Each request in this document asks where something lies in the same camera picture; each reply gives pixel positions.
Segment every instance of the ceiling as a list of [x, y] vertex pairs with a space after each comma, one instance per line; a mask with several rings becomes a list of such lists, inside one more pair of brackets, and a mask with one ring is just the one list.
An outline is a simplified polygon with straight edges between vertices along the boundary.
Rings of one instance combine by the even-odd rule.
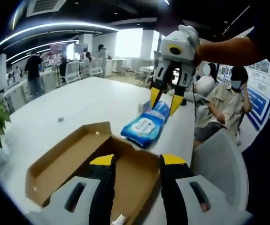
[[[183, 0], [168, 0], [168, 2], [170, 5], [164, 0], [27, 0], [13, 14], [3, 37], [9, 37], [13, 33], [37, 25], [67, 21], [97, 23], [115, 29], [143, 27], [156, 29], [164, 35], [175, 30], [178, 24], [185, 23], [194, 26], [201, 38], [215, 42], [232, 38], [252, 26], [251, 12], [249, 9], [245, 11], [248, 7], [246, 2], [222, 0], [203, 3]], [[37, 14], [40, 10], [50, 10], [57, 5], [58, 11]], [[77, 38], [77, 35], [93, 31], [94, 35], [100, 32], [115, 32], [90, 26], [44, 27], [8, 40], [0, 46], [0, 54], [5, 53], [7, 58], [10, 58], [38, 45]]]

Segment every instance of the open cardboard box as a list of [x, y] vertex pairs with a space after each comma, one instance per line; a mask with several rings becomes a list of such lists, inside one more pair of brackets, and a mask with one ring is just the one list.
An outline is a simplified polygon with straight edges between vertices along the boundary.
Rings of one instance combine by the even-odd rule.
[[158, 157], [135, 150], [126, 141], [111, 134], [109, 122], [81, 126], [67, 136], [27, 171], [26, 196], [45, 207], [50, 195], [84, 169], [96, 157], [115, 154], [115, 198], [111, 222], [121, 214], [126, 224], [134, 224], [143, 209], [150, 206], [150, 196], [160, 189]]

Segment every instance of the blue package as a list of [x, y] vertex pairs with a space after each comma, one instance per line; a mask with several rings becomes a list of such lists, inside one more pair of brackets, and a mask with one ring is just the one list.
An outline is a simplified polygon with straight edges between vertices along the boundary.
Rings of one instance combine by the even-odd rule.
[[120, 135], [146, 148], [160, 136], [162, 127], [169, 117], [169, 111], [169, 106], [159, 101], [154, 109], [148, 109], [126, 125]]

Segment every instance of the white robotic hand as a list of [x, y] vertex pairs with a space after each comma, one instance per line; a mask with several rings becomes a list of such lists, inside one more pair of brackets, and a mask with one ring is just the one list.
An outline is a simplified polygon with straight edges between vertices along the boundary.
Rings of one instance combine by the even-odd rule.
[[182, 103], [184, 92], [192, 82], [195, 71], [195, 49], [200, 44], [199, 35], [194, 27], [179, 25], [178, 29], [161, 41], [160, 52], [162, 57], [154, 74], [150, 98], [153, 108], [160, 100], [167, 82], [172, 78], [173, 71], [179, 68], [179, 79], [170, 107], [170, 116]]

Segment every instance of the air vent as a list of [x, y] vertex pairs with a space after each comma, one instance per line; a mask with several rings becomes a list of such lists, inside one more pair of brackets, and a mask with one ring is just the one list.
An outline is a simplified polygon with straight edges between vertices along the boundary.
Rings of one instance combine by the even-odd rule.
[[30, 0], [26, 16], [59, 11], [66, 0]]

